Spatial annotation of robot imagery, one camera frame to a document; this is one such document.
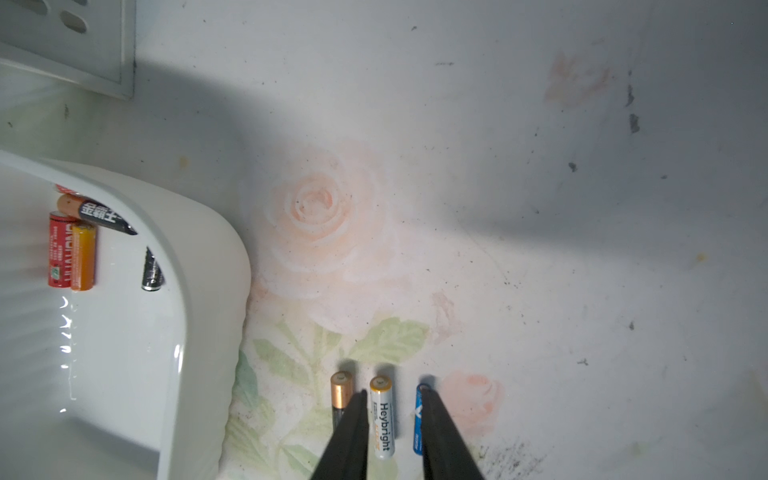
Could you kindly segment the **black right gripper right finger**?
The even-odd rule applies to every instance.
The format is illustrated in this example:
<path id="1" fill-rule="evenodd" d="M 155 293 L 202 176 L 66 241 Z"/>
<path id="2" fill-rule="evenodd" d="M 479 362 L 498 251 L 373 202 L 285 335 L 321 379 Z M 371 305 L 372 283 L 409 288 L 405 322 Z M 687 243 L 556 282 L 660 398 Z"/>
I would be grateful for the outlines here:
<path id="1" fill-rule="evenodd" d="M 438 392 L 420 386 L 419 394 L 424 478 L 482 480 L 483 475 Z"/>

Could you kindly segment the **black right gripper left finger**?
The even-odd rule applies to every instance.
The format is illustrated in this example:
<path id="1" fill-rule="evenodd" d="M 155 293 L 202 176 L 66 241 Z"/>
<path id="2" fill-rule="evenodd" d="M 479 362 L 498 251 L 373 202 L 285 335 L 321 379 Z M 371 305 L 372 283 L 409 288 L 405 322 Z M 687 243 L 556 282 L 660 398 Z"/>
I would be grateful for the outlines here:
<path id="1" fill-rule="evenodd" d="M 366 480 L 368 444 L 368 399 L 362 390 L 351 397 L 311 479 Z"/>

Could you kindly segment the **blue battery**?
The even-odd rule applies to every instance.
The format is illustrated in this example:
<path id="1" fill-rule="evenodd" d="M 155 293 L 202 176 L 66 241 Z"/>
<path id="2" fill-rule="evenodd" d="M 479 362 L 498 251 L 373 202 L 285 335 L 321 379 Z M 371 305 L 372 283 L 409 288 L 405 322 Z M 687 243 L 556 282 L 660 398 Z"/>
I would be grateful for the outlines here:
<path id="1" fill-rule="evenodd" d="M 423 411 L 423 393 L 428 391 L 430 386 L 426 383 L 419 383 L 416 387 L 415 407 L 414 407 L 414 428 L 412 448 L 416 455 L 423 455 L 423 434 L 422 434 L 422 411 Z"/>

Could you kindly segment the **white Heybright battery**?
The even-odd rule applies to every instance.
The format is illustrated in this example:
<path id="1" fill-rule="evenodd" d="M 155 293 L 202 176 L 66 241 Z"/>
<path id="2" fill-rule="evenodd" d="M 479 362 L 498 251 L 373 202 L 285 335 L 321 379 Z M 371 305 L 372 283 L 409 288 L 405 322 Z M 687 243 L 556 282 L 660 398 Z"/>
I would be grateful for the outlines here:
<path id="1" fill-rule="evenodd" d="M 369 383 L 373 418 L 374 454 L 387 460 L 395 453 L 395 414 L 392 380 L 378 375 Z"/>

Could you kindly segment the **orange battery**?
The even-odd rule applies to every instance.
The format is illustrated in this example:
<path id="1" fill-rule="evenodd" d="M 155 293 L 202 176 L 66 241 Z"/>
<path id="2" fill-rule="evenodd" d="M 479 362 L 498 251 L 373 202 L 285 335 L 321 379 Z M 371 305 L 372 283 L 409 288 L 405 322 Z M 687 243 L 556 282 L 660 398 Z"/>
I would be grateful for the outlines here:
<path id="1" fill-rule="evenodd" d="M 73 226 L 71 289 L 87 291 L 95 284 L 97 229 L 85 222 Z"/>

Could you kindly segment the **red yellow label battery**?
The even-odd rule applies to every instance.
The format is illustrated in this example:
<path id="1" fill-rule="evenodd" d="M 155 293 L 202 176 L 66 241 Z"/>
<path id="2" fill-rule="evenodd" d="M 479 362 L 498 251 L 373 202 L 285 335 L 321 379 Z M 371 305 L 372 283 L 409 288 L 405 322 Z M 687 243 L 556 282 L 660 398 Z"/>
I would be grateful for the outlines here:
<path id="1" fill-rule="evenodd" d="M 49 214 L 48 285 L 70 288 L 72 282 L 74 217 L 60 211 Z"/>

